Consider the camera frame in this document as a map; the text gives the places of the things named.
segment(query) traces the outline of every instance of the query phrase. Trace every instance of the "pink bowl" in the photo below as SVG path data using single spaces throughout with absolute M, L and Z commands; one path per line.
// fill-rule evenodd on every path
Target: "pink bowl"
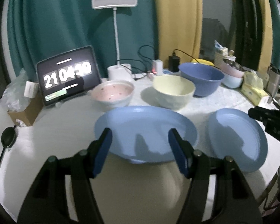
M 94 100 L 107 109 L 127 106 L 132 99 L 134 85 L 128 81 L 111 80 L 96 86 L 91 92 Z

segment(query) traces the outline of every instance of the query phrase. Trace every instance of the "round black object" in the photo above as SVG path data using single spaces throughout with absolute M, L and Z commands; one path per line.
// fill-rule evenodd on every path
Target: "round black object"
M 4 148 L 10 148 L 17 138 L 14 127 L 7 127 L 1 135 L 1 143 Z

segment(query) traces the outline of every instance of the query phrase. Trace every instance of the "yellow bowl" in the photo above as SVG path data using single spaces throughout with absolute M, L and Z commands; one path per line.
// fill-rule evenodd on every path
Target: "yellow bowl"
M 214 64 L 212 63 L 212 62 L 210 62 L 210 61 L 208 61 L 208 60 L 204 60 L 204 59 L 196 59 L 199 63 L 201 63 L 201 64 L 205 64 L 205 65 L 208 65 L 208 66 L 213 66 Z

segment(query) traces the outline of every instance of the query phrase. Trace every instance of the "blue plate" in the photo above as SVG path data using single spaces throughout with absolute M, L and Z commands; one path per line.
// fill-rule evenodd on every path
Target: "blue plate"
M 113 132 L 110 152 L 135 164 L 174 161 L 168 142 L 171 128 L 176 128 L 193 147 L 198 143 L 198 132 L 192 121 L 159 107 L 130 106 L 105 113 L 94 126 L 97 139 L 106 127 Z
M 240 110 L 220 109 L 211 114 L 208 134 L 217 157 L 233 157 L 243 172 L 254 172 L 265 162 L 265 133 L 254 119 Z

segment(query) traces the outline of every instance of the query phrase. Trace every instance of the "clock display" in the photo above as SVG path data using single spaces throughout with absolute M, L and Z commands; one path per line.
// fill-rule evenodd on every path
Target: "clock display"
M 45 88 L 56 87 L 59 83 L 66 83 L 78 77 L 91 74 L 92 68 L 89 61 L 75 63 L 74 66 L 66 66 L 58 71 L 52 71 L 43 77 Z
M 102 82 L 91 46 L 42 60 L 36 71 L 44 105 L 67 100 Z

